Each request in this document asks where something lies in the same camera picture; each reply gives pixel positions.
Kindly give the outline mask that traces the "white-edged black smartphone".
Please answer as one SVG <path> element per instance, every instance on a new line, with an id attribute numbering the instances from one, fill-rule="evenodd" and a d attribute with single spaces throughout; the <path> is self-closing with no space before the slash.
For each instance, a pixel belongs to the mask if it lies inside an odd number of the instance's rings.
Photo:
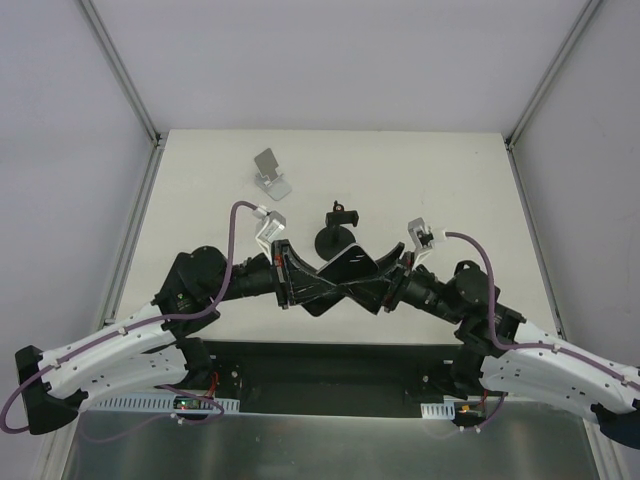
<path id="1" fill-rule="evenodd" d="M 344 285 L 375 275 L 379 267 L 358 244 L 347 246 L 316 272 L 316 277 L 331 285 Z"/>

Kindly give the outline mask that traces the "black round-base phone stand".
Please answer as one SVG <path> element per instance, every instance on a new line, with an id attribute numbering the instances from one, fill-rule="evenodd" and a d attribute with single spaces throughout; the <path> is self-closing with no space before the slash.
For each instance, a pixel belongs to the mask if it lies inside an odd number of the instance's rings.
<path id="1" fill-rule="evenodd" d="M 316 254 L 321 259 L 329 261 L 355 243 L 355 235 L 347 225 L 357 227 L 358 223 L 358 211 L 347 210 L 342 203 L 335 200 L 332 210 L 325 216 L 325 226 L 316 234 L 314 240 Z"/>

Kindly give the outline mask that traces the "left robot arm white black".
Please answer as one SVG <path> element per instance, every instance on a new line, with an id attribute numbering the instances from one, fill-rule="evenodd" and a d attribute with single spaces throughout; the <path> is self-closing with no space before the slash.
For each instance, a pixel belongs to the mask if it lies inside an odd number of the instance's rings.
<path id="1" fill-rule="evenodd" d="M 15 354 L 24 431 L 43 435 L 73 422 L 102 400 L 148 387 L 184 383 L 199 389 L 213 369 L 196 334 L 217 321 L 220 303 L 275 295 L 279 307 L 300 306 L 319 317 L 344 298 L 377 313 L 376 287 L 403 253 L 397 244 L 379 259 L 351 242 L 320 268 L 302 260 L 287 240 L 235 264 L 212 246 L 178 254 L 160 291 L 129 317 L 68 345 Z"/>

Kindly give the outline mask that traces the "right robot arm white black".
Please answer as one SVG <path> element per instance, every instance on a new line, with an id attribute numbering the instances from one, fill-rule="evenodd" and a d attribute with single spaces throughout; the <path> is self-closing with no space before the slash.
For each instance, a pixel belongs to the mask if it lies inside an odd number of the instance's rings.
<path id="1" fill-rule="evenodd" d="M 372 314 L 401 303 L 455 326 L 458 356 L 444 383 L 462 397 L 481 388 L 516 394 L 596 424 L 612 441 L 639 446 L 639 370 L 554 336 L 499 303 L 491 263 L 461 261 L 449 281 L 426 269 L 420 251 L 402 245 L 379 260 L 351 244 L 319 269 L 290 247 L 276 256 L 286 304 L 318 317 L 348 298 Z"/>

